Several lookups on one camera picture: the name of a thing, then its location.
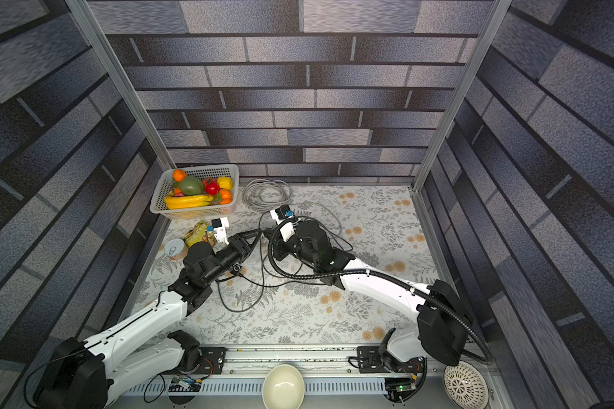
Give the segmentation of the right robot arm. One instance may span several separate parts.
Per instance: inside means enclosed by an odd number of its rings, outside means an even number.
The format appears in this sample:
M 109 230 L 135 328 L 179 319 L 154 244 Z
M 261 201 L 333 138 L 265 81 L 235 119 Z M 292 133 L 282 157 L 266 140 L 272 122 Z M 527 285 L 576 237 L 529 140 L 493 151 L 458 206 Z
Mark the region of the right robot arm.
M 325 228 L 314 219 L 285 219 L 264 230 L 264 236 L 269 240 L 269 263 L 279 275 L 292 281 L 318 279 L 373 298 L 411 320 L 403 329 L 389 330 L 380 343 L 387 370 L 397 372 L 426 357 L 446 366 L 458 366 L 462 357 L 493 364 L 489 346 L 472 328 L 472 315 L 448 283 L 415 283 L 378 270 L 332 246 Z

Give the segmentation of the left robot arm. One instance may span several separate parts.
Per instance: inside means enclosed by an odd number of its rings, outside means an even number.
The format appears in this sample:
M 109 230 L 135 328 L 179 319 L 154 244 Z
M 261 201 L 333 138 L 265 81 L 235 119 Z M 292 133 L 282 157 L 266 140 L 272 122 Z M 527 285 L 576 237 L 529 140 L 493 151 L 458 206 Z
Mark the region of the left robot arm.
M 174 332 L 152 347 L 144 344 L 208 300 L 211 285 L 247 260 L 263 232 L 257 228 L 230 237 L 220 251 L 207 242 L 189 248 L 178 279 L 153 303 L 83 341 L 69 338 L 39 366 L 38 386 L 25 393 L 32 408 L 105 408 L 124 392 L 160 373 L 190 371 L 201 363 L 200 345 L 185 332 Z

